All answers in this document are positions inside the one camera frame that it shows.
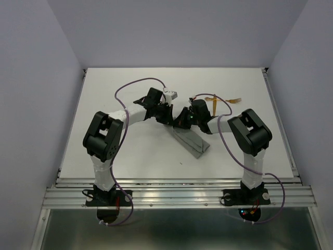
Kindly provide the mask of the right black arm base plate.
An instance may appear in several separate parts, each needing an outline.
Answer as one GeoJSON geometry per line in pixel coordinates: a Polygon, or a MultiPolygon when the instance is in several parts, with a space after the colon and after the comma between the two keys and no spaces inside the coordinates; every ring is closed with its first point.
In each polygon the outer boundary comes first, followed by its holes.
{"type": "Polygon", "coordinates": [[[245,191],[242,189],[224,189],[221,197],[225,206],[270,205],[271,200],[267,189],[245,191]]]}

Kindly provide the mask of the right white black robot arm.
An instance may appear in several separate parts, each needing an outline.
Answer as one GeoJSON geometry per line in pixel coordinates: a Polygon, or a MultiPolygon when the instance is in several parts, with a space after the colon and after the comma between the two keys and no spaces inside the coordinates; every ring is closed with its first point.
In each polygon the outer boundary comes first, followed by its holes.
{"type": "Polygon", "coordinates": [[[224,133],[232,133],[244,154],[244,161],[240,164],[244,169],[240,188],[224,189],[222,203],[225,206],[269,205],[270,196],[263,182],[263,158],[273,136],[254,110],[247,109],[225,120],[223,115],[211,115],[206,102],[196,99],[174,119],[173,128],[176,137],[185,146],[203,146],[201,137],[191,131],[192,126],[198,126],[205,134],[222,136],[224,133]]]}

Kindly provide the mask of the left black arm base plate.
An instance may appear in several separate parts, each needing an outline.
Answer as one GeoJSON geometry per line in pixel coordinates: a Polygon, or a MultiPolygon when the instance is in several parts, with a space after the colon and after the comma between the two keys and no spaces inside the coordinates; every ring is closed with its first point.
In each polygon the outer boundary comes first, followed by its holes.
{"type": "Polygon", "coordinates": [[[131,207],[129,198],[120,190],[111,190],[108,194],[98,194],[94,190],[84,189],[87,207],[131,207]]]}

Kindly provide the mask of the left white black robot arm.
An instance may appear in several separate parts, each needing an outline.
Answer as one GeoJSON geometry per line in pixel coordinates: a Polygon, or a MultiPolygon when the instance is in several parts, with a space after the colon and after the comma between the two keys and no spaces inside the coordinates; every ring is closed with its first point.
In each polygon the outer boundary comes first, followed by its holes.
{"type": "Polygon", "coordinates": [[[159,91],[150,88],[148,94],[133,102],[123,110],[104,113],[97,112],[83,139],[83,146],[90,155],[95,174],[91,199],[111,205],[116,198],[116,183],[110,172],[111,162],[117,155],[124,130],[137,122],[154,117],[161,124],[173,122],[172,101],[177,93],[164,88],[159,91]]]}

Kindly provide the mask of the grey cloth napkin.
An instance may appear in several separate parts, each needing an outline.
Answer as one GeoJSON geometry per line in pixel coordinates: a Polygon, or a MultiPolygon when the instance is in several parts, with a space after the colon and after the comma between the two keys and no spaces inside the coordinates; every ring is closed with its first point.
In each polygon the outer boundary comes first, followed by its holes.
{"type": "Polygon", "coordinates": [[[196,159],[199,159],[210,147],[208,142],[191,129],[174,128],[168,125],[164,125],[164,128],[196,159]]]}

